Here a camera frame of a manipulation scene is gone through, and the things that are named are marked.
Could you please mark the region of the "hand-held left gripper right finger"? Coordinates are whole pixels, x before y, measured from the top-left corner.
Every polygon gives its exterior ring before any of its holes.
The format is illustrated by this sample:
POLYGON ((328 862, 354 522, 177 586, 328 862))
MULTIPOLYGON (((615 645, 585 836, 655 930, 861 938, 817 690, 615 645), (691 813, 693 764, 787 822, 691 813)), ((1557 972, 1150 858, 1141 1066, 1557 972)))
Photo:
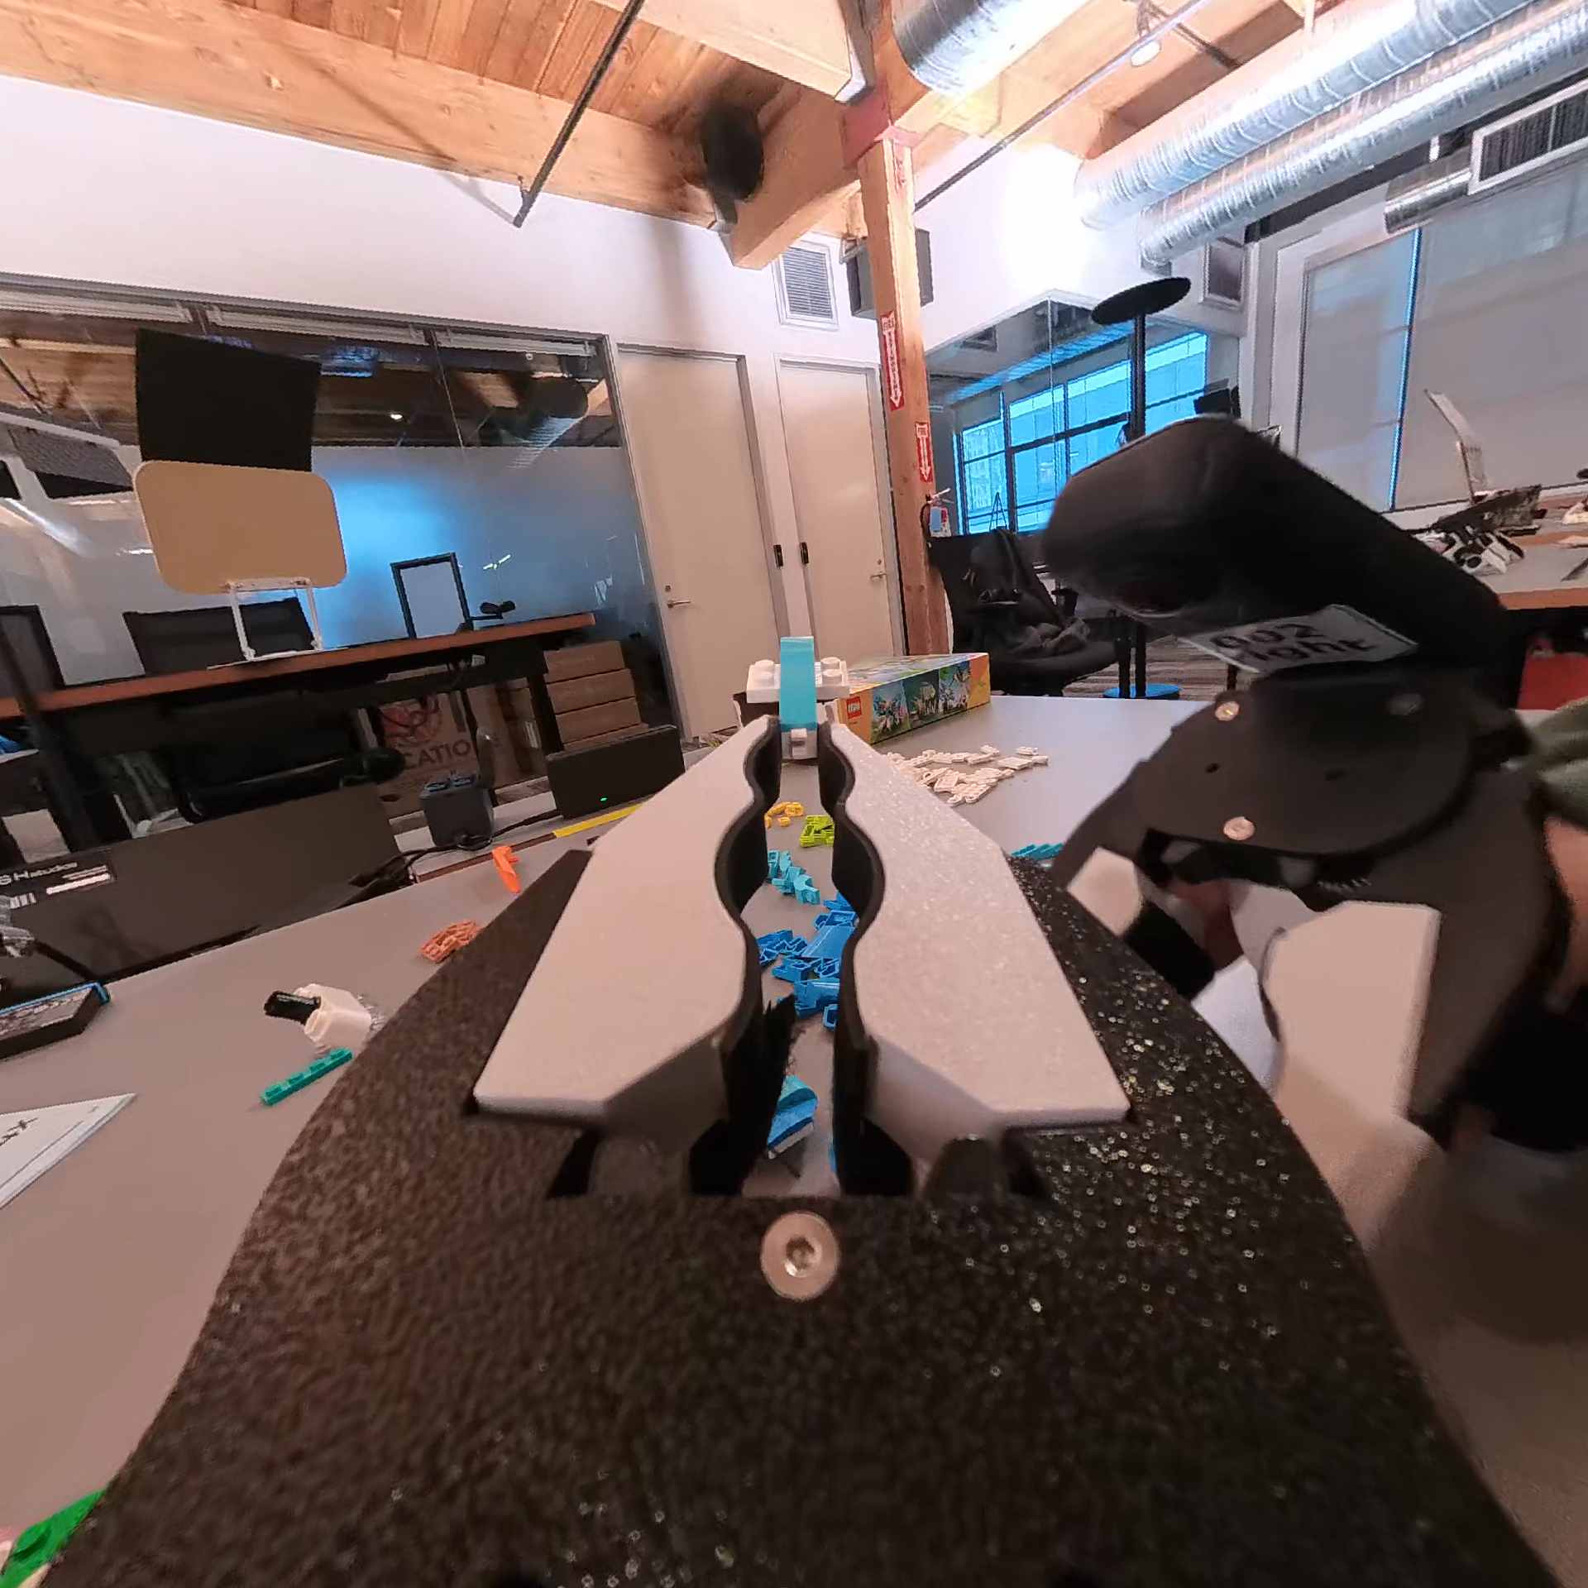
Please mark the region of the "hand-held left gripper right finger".
POLYGON ((833 1030, 833 1163, 902 1197, 959 1142, 1114 1127, 1129 1100, 991 838, 844 726, 821 730, 833 883, 857 923, 833 1030))

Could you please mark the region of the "white and light blue lego assembly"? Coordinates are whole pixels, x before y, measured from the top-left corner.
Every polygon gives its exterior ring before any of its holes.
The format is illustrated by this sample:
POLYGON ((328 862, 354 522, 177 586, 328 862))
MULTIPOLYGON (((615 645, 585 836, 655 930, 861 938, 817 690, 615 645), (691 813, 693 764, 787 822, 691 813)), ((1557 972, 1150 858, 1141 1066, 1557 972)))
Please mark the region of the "white and light blue lego assembly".
POLYGON ((821 656, 814 637, 785 637, 774 658, 747 667, 746 688, 736 696, 742 726, 772 718, 781 732, 785 762, 819 756, 819 730, 844 724, 851 694, 850 667, 840 656, 821 656))

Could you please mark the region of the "pile of white lego pieces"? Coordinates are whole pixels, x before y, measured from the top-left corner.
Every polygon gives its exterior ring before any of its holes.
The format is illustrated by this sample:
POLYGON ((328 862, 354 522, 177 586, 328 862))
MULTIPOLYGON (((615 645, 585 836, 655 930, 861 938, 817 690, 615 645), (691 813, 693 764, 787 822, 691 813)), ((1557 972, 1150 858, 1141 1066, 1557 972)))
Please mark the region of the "pile of white lego pieces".
POLYGON ((925 749, 914 756, 891 751, 885 762, 944 804, 961 807, 980 804, 1016 777, 1046 768, 1050 758, 1035 747, 1001 751, 982 745, 972 751, 925 749))

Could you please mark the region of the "colourful lego box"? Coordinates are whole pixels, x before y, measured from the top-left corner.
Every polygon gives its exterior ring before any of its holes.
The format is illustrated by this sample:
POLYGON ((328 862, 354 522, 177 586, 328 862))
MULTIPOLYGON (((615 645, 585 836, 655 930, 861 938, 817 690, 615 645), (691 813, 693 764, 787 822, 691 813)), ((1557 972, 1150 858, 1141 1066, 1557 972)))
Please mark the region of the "colourful lego box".
POLYGON ((874 747, 991 700, 984 650, 850 664, 848 679, 850 694, 836 703, 834 722, 874 747))

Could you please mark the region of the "single teal lego plate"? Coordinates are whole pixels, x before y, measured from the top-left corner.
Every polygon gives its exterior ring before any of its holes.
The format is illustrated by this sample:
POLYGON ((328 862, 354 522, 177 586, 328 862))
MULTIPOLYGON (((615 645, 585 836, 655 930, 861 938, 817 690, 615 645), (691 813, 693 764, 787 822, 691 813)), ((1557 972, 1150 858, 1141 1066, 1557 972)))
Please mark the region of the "single teal lego plate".
POLYGON ((347 1046, 333 1047, 313 1059, 309 1064, 298 1068, 288 1078, 267 1085, 260 1095, 260 1102, 263 1106, 279 1106, 288 1098, 305 1093, 309 1087, 318 1085, 322 1080, 328 1080, 337 1070, 352 1063, 352 1059, 354 1053, 347 1046))

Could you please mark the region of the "lego instruction booklet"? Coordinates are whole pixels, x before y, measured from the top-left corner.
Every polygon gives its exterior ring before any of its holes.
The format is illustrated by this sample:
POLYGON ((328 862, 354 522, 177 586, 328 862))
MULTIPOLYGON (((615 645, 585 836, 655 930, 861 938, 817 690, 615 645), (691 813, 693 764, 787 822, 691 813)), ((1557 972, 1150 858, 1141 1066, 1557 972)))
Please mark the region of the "lego instruction booklet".
POLYGON ((25 1195, 133 1100, 135 1095, 120 1095, 5 1112, 3 1206, 25 1195))

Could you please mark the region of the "green lego flower model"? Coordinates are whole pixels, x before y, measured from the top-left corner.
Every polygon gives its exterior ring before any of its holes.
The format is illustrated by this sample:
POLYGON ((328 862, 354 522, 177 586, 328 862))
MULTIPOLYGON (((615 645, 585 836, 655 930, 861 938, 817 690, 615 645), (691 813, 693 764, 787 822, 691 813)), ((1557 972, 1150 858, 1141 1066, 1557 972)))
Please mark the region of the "green lego flower model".
POLYGON ((105 1490, 71 1501, 52 1516, 3 1539, 3 1586, 37 1586, 52 1569, 76 1529, 90 1518, 105 1490))

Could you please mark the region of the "black charging dock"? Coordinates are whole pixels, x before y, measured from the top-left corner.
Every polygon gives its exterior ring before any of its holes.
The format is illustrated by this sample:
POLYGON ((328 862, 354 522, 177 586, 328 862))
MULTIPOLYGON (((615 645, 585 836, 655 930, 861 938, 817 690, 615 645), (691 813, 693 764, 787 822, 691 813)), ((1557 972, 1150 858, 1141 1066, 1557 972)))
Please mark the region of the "black charging dock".
POLYGON ((451 773, 428 781, 420 811, 436 851, 488 847, 496 828, 494 796, 481 773, 451 773))

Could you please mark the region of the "cluttered office desk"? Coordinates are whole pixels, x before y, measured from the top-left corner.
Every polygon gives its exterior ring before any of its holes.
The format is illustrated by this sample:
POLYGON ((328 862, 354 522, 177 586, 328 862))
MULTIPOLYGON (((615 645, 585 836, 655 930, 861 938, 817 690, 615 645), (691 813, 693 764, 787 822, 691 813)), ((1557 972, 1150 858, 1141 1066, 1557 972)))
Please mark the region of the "cluttered office desk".
POLYGON ((1509 611, 1585 609, 1587 480, 1490 488, 1394 509, 1392 522, 1498 596, 1509 611))

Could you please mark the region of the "printed cardboard box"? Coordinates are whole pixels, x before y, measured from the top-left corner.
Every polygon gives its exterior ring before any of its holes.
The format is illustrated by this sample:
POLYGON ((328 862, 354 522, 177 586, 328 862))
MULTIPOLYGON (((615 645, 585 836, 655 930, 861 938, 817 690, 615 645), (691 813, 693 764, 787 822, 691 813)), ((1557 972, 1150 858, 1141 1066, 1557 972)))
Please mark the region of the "printed cardboard box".
POLYGON ((403 758, 403 771, 381 785, 390 819, 420 811, 428 785, 481 773, 477 722, 464 694, 443 692, 367 711, 381 747, 403 758))

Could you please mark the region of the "black office chair with clothes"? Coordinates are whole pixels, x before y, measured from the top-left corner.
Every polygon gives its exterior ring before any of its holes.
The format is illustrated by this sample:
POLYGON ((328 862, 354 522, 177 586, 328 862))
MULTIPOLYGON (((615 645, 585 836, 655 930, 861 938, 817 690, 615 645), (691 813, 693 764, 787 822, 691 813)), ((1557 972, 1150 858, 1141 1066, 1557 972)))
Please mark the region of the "black office chair with clothes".
POLYGON ((1006 528, 927 539, 940 575, 955 650, 984 652, 995 692, 1057 698, 1112 669, 1118 647, 1063 605, 1006 528))

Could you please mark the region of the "wooden office desk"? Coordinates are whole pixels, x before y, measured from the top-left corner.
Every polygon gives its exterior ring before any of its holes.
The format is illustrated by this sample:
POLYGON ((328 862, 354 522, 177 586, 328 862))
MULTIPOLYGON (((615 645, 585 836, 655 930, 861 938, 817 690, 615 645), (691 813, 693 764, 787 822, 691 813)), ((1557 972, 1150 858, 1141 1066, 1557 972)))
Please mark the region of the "wooden office desk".
POLYGON ((362 709, 536 681, 545 652, 592 633, 592 611, 375 641, 260 662, 6 694, 5 724, 40 720, 84 756, 173 743, 243 739, 256 730, 341 720, 362 709))

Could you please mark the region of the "white door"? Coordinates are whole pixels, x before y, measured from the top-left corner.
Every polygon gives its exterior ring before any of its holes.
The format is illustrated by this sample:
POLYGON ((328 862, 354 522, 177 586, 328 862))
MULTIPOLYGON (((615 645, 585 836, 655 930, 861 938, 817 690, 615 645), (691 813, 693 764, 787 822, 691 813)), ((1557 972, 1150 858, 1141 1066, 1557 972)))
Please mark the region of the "white door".
POLYGON ((672 681, 704 739, 736 726, 780 639, 742 361, 621 348, 619 390, 672 681))
POLYGON ((780 391, 814 635, 823 654, 880 662, 901 622, 878 376, 785 359, 780 391))

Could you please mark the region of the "black ceiling fixture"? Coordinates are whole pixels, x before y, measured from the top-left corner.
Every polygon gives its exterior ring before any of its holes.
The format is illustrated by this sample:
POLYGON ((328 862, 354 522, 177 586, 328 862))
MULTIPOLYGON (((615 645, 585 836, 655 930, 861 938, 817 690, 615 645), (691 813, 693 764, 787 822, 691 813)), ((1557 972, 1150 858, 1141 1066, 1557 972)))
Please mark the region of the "black ceiling fixture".
POLYGON ((702 178, 713 204, 713 231, 732 233, 740 210, 764 185, 766 148, 753 110, 727 98, 712 102, 696 131, 702 178))

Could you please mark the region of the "wooden support post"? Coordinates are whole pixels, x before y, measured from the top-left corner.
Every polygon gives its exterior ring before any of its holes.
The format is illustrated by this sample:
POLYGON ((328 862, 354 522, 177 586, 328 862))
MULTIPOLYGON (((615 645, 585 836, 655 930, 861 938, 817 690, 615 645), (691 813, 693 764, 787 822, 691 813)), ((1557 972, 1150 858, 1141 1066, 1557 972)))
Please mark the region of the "wooden support post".
POLYGON ((859 172, 880 329, 887 469, 897 522, 906 650, 948 652, 948 597, 927 550, 927 516, 938 501, 938 475, 927 386, 910 132, 885 129, 859 159, 859 172))

